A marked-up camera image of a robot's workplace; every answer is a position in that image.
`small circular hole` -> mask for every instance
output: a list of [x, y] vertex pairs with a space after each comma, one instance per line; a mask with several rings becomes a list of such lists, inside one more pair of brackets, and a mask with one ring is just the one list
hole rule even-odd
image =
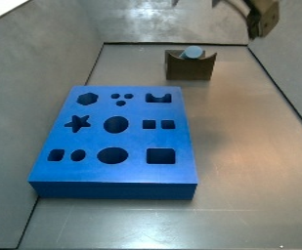
[[72, 161], [81, 161], [85, 158], [85, 152], [81, 149], [77, 149], [71, 154]]
[[121, 106], [121, 105], [124, 105], [124, 104], [125, 104], [124, 101], [117, 101], [117, 102], [116, 102], [116, 105], [119, 105], [119, 106]]
[[119, 94], [112, 94], [112, 95], [111, 95], [111, 99], [117, 99], [117, 98], [120, 98], [120, 95], [119, 95]]
[[112, 134], [121, 133], [128, 127], [128, 120], [121, 116], [108, 118], [103, 123], [103, 129]]
[[105, 164], [121, 163], [127, 157], [128, 153], [120, 147], [107, 147], [96, 155], [97, 160]]
[[125, 95], [124, 95], [124, 98], [125, 98], [125, 99], [132, 99], [132, 98], [133, 98], [133, 95], [132, 95], [132, 94], [125, 94]]

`blue foam block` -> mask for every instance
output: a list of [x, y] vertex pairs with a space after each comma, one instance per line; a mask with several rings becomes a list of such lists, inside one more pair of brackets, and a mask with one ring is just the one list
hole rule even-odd
[[73, 87], [28, 181], [41, 197], [192, 199], [180, 88]]

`square hole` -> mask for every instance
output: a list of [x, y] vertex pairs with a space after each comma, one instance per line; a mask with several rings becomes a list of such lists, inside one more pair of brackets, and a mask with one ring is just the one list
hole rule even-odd
[[161, 129], [175, 129], [175, 122], [172, 120], [161, 120], [160, 121]]
[[155, 129], [155, 121], [143, 120], [143, 129]]
[[47, 160], [48, 161], [60, 161], [64, 155], [64, 150], [63, 149], [52, 149], [49, 151]]
[[172, 148], [148, 148], [148, 164], [175, 164], [175, 150]]

